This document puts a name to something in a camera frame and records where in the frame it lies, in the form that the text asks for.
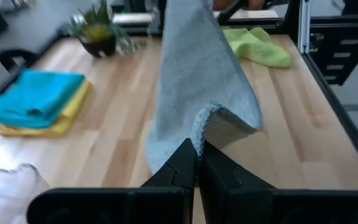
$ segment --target yellow towel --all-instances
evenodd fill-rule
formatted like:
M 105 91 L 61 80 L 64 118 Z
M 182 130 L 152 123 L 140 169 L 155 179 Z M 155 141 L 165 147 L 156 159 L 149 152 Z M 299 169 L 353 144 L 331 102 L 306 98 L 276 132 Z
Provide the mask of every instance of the yellow towel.
M 78 114 L 81 104 L 85 99 L 91 83 L 85 80 L 75 96 L 68 102 L 65 109 L 54 125 L 48 129 L 30 129 L 30 128 L 14 128 L 0 124 L 0 134 L 5 136 L 41 136 L 41 137 L 62 137 L 73 124 Z

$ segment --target plant pot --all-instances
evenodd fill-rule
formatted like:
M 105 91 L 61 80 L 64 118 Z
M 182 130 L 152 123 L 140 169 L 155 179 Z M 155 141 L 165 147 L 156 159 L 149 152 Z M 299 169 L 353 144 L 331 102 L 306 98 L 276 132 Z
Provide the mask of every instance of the plant pot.
M 116 53 L 116 36 L 112 35 L 107 39 L 98 42 L 87 42 L 80 38 L 82 46 L 94 57 L 109 57 Z

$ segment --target potted plant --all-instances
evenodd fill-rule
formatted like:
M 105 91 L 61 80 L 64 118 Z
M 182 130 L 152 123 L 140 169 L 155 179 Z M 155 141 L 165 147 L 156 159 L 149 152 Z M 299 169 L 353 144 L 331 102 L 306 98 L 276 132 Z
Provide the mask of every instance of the potted plant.
M 112 23 L 113 17 L 114 14 L 109 14 L 107 0 L 99 0 L 98 8 L 93 4 L 90 10 L 71 18 L 72 33 L 86 51 L 98 58 L 114 55 L 116 45 L 124 53 L 138 49 L 139 44 Z

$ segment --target stack of folded towels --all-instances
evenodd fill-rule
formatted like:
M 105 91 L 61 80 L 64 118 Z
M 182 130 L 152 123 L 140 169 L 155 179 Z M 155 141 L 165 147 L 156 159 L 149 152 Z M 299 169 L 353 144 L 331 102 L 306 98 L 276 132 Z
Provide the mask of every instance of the stack of folded towels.
M 81 74 L 24 71 L 0 96 L 0 134 L 64 136 L 90 87 Z

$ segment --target gray floor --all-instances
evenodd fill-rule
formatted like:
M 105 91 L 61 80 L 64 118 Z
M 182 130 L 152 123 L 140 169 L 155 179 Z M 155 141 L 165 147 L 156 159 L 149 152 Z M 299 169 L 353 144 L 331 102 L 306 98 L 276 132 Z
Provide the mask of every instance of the gray floor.
M 36 0 L 30 9 L 6 18 L 9 29 L 0 35 L 0 50 L 13 47 L 37 50 L 53 35 L 59 24 L 66 21 L 70 15 L 77 13 L 78 8 L 84 10 L 90 4 L 90 0 Z M 274 10 L 279 16 L 283 16 L 286 8 L 286 6 L 277 6 Z M 329 0 L 312 0 L 311 13 L 312 16 L 340 15 Z M 0 83 L 8 75 L 0 65 Z M 341 103 L 358 104 L 358 66 L 344 86 L 333 86 L 333 90 Z M 349 112 L 349 115 L 358 127 L 358 112 Z

